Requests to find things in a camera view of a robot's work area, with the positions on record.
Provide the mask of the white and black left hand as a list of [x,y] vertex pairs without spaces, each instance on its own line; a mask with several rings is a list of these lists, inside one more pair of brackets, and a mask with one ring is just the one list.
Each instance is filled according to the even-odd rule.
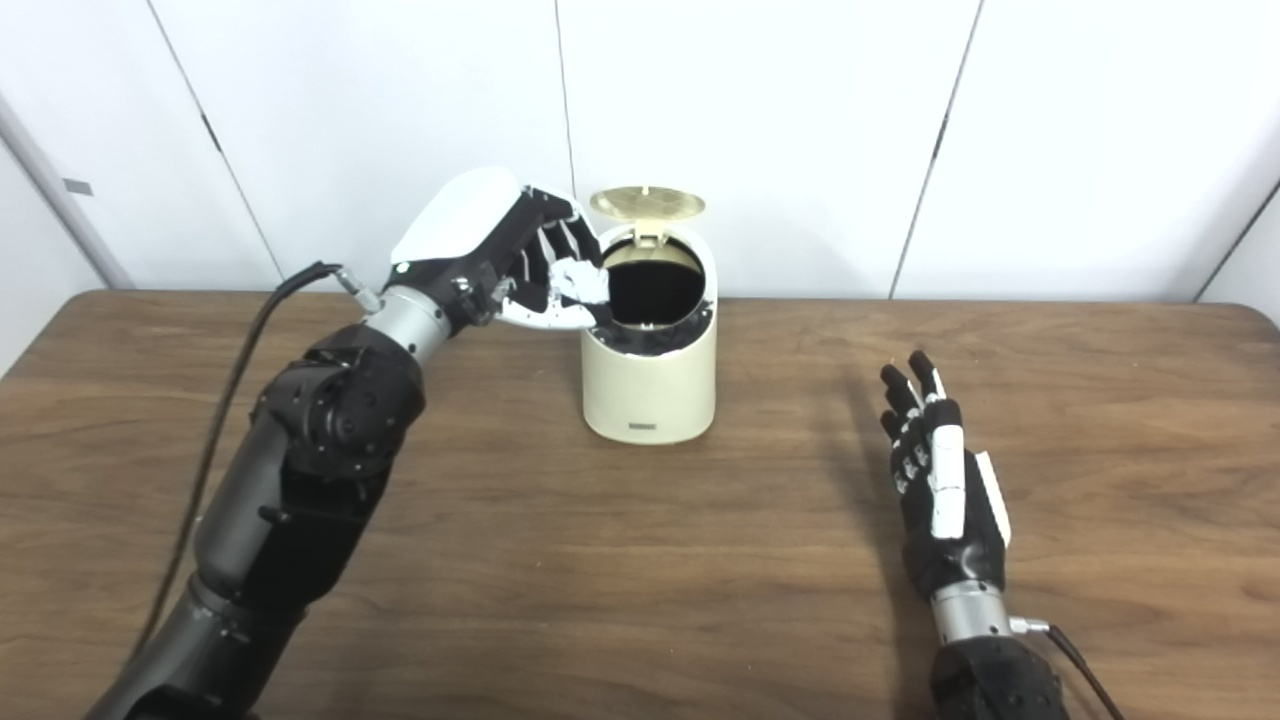
[[435,304],[452,334],[492,320],[582,331],[614,319],[603,261],[576,200],[485,167],[425,206],[390,252],[387,284]]

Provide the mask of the white and black right hand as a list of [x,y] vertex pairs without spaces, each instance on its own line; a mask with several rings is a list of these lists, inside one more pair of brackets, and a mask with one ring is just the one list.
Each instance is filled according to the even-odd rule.
[[908,365],[913,378],[893,364],[879,373],[908,578],[924,598],[959,582],[1002,591],[1012,528],[995,465],[969,448],[960,405],[929,356],[916,350]]

